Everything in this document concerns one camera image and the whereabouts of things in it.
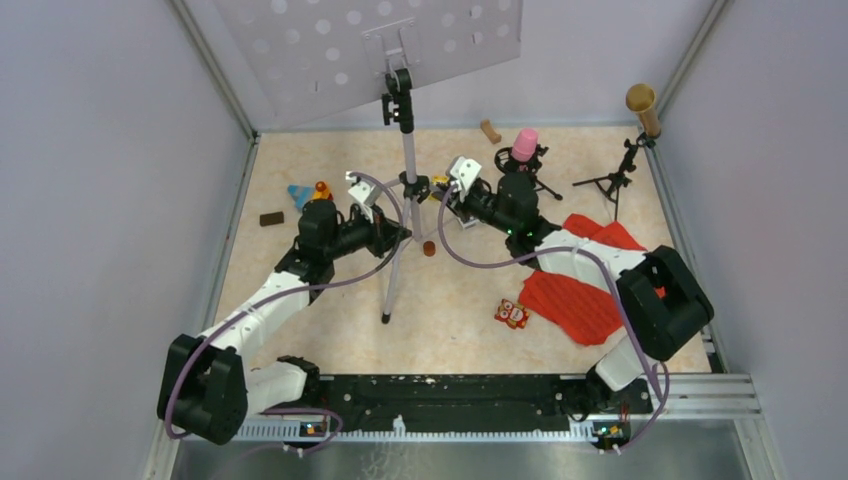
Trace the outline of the red sheet music page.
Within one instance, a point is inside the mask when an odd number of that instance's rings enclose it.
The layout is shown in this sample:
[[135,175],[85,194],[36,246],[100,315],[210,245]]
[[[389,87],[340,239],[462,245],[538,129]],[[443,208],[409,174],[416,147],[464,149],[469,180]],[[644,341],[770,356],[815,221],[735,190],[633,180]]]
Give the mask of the red sheet music page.
[[601,227],[592,235],[591,239],[610,247],[625,250],[646,250],[646,248],[639,244],[619,222],[613,222]]
[[[589,239],[603,226],[581,214],[572,214],[563,223],[565,230]],[[524,281],[519,303],[559,326],[582,346],[601,345],[622,327],[609,293],[569,277],[533,273]]]

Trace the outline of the lilac music stand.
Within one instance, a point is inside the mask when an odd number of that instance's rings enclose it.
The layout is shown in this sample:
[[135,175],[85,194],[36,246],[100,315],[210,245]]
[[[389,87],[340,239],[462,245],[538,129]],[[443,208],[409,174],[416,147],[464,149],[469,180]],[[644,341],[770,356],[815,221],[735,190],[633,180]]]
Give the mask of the lilac music stand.
[[422,238],[414,90],[519,57],[520,1],[216,1],[283,131],[374,101],[401,132],[404,206]]

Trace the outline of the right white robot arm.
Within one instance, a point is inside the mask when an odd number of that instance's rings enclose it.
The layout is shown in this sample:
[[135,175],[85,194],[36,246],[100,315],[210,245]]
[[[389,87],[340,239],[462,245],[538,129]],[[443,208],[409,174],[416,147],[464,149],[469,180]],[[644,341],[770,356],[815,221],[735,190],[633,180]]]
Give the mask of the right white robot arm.
[[524,174],[507,174],[497,186],[466,175],[452,178],[440,208],[504,233],[514,262],[611,295],[626,336],[586,375],[587,400],[600,412],[614,411],[626,400],[627,386],[673,357],[715,316],[677,250],[615,248],[571,233],[540,213]]

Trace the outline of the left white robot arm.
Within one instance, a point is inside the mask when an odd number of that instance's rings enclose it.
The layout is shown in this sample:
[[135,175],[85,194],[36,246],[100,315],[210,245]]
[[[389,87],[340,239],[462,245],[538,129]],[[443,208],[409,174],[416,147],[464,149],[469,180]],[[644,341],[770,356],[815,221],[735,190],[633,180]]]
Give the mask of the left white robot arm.
[[321,397],[314,365],[284,357],[251,369],[252,359],[291,317],[338,287],[336,260],[366,250],[387,265],[410,235],[380,208],[354,205],[344,216],[331,200],[308,202],[291,248],[261,287],[218,326],[170,344],[157,404],[166,434],[223,445],[247,417],[272,407],[314,410]]

